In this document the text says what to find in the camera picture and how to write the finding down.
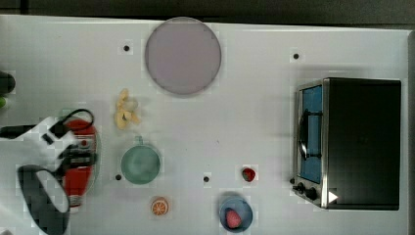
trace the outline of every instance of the orange slice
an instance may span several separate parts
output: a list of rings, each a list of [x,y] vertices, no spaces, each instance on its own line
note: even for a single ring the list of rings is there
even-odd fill
[[[152,212],[155,215],[163,215],[168,212],[168,202],[163,197],[156,198],[152,203]]]

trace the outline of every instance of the white tabletop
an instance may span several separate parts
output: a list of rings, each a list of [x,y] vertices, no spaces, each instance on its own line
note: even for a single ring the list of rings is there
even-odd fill
[[[208,23],[222,65],[208,90],[183,99],[157,87],[145,67],[147,38],[160,23],[0,17],[0,70],[17,81],[1,125],[38,123],[64,108],[96,115],[100,175],[70,218],[71,234],[226,234],[218,202],[232,192],[254,209],[244,234],[407,233],[408,31]],[[294,91],[327,76],[401,79],[399,211],[321,211],[292,193]],[[120,131],[114,114],[122,88],[137,98],[143,121]],[[161,151],[161,174],[145,186],[115,180],[136,135]],[[254,183],[243,181],[243,165],[256,170]],[[171,200],[165,218],[151,216],[154,196]]]

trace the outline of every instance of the green object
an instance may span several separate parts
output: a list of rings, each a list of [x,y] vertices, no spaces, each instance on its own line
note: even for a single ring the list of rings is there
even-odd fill
[[[0,109],[4,108],[7,104],[6,98],[0,97]]]
[[[147,184],[153,181],[160,171],[159,154],[143,144],[141,136],[138,145],[129,149],[121,160],[124,177],[133,184]]]

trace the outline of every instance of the toaster oven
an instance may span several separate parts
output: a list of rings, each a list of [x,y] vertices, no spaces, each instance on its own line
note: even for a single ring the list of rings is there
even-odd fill
[[[323,209],[398,210],[400,104],[399,80],[299,87],[294,192]]]

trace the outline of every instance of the small red fruit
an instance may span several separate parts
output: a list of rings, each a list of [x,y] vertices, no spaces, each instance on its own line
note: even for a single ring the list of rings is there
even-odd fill
[[[242,176],[248,182],[252,182],[255,179],[255,171],[251,168],[244,168],[244,170],[242,170]]]
[[[242,219],[239,215],[232,209],[226,213],[226,222],[229,228],[236,228],[242,223]]]

